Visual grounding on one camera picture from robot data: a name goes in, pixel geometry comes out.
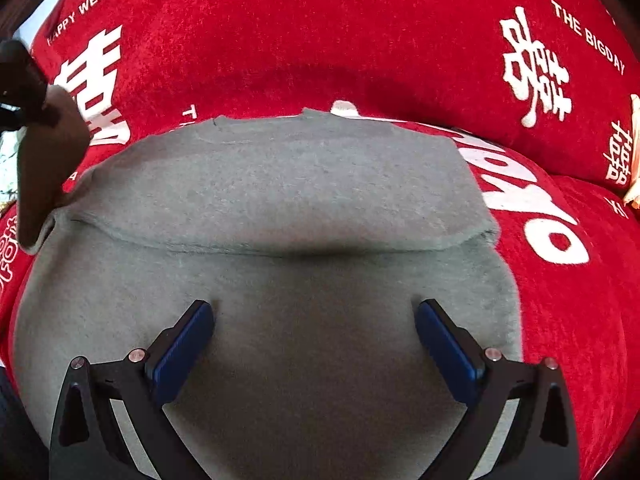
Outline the grey knit sweater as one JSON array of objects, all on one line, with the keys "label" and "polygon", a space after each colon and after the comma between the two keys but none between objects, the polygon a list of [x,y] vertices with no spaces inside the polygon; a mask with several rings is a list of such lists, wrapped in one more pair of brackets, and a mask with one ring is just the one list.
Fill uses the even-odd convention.
[{"label": "grey knit sweater", "polygon": [[151,136],[56,198],[89,133],[47,91],[18,151],[18,240],[36,256],[14,370],[51,441],[76,356],[149,348],[195,300],[215,328],[163,411],[206,479],[412,479],[463,410],[422,346],[437,300],[521,356],[500,229],[454,142],[306,110]]}]

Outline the cream and red plush toy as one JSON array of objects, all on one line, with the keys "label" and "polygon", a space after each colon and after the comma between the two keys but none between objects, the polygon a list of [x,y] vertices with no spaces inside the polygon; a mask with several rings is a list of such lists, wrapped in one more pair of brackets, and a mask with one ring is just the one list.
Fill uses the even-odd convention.
[{"label": "cream and red plush toy", "polygon": [[624,196],[624,204],[634,209],[640,208],[640,98],[631,96],[631,127],[634,150],[630,166],[630,185]]}]

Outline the red wedding bed cover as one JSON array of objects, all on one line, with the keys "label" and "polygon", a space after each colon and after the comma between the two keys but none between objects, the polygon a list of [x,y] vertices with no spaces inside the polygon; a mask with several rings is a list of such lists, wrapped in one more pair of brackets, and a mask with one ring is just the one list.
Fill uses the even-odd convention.
[{"label": "red wedding bed cover", "polygon": [[580,474],[639,408],[639,62],[600,0],[60,0],[30,52],[93,166],[219,115],[305,107],[452,136],[496,216],[524,353],[562,363]]}]

